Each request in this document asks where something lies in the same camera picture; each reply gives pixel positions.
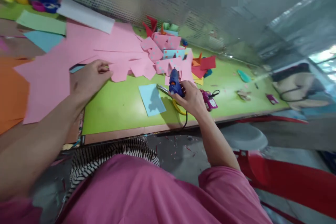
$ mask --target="pink sleeve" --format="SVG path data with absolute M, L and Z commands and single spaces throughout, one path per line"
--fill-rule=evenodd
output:
M 272 223 L 244 174 L 229 167 L 212 167 L 198 177 L 200 188 L 243 223 Z
M 0 223 L 40 223 L 42 208 L 34 207 L 28 198 L 0 202 Z

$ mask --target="black and white striped fabric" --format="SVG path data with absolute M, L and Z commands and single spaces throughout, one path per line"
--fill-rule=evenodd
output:
M 70 172 L 70 189 L 63 199 L 63 205 L 70 198 L 76 187 L 108 159 L 117 154 L 144 158 L 159 166 L 158 154 L 149 148 L 147 137 L 112 142 L 108 145 L 96 145 L 75 151 Z

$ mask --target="table top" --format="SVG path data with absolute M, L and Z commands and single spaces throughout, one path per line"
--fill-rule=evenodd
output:
M 2 27 L 5 28 L 3 29 L 4 35 L 18 32 L 15 22 L 4 19 L 0 19 L 0 22 Z M 144 29 L 134 27 L 134 31 L 138 35 L 146 37 Z M 27 57 L 31 58 L 43 54 L 37 46 L 27 39 L 11 39 L 8 47 L 15 52 L 15 55 L 11 56 L 25 56 L 27 54 Z M 189 47 L 192 49 L 194 57 L 198 57 L 201 52 L 202 56 L 205 57 L 214 54 L 196 46 Z M 220 94 L 215 97 L 218 108 L 210 112 L 217 122 L 267 114 L 289 108 L 286 102 L 279 99 L 279 95 L 272 87 L 270 77 L 262 73 L 254 76 L 251 70 L 252 66 L 230 58 L 225 60 L 216 59 L 216 65 L 217 67 L 213 69 L 213 74 L 204 79 L 203 86 L 198 85 L 198 87 L 210 92 L 216 89 L 220 90 Z M 249 76 L 254 77 L 254 80 L 250 83 L 244 83 L 237 74 L 237 70 L 244 71 Z M 76 73 L 71 74 L 70 80 L 73 81 L 75 77 Z M 163 75 L 155 75 L 152 80 L 148 80 L 143 76 L 135 78 L 129 75 L 125 82 L 107 82 L 86 106 L 83 127 L 83 133 L 86 134 L 85 144 L 182 127 L 186 117 L 177 113 L 168 95 L 160 91 L 161 99 L 167 111 L 153 117 L 147 116 L 142 103 L 138 86 L 153 83 L 164 85 L 164 79 Z M 257 83 L 259 89 L 255 87 L 254 82 Z M 251 91 L 252 100 L 248 102 L 241 100 L 236 94 L 239 89 Z M 280 103 L 272 105 L 266 98 L 266 93 L 273 94 Z M 89 130 L 86 130 L 85 126 L 92 124 L 93 127 L 89 127 Z M 188 115 L 187 127 L 195 125 L 197 125 L 197 121 L 194 117 Z M 0 136 L 0 150 L 20 137 L 20 135 L 26 134 L 34 126 L 35 124 L 18 124 L 5 132 Z M 69 133 L 67 143 L 77 141 L 78 128 L 79 121 L 76 121 Z

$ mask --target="yellow scissors handle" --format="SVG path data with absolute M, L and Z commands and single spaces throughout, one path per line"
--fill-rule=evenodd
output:
M 186 115 L 187 113 L 185 111 L 182 111 L 177 103 L 177 101 L 175 99 L 173 99 L 173 104 L 174 104 L 174 107 L 176 108 L 176 110 L 182 114 L 182 115 Z

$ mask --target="window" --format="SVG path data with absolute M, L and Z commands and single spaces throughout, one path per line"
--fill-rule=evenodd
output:
M 321 72 L 336 82 L 336 45 L 329 50 L 312 54 L 309 58 Z

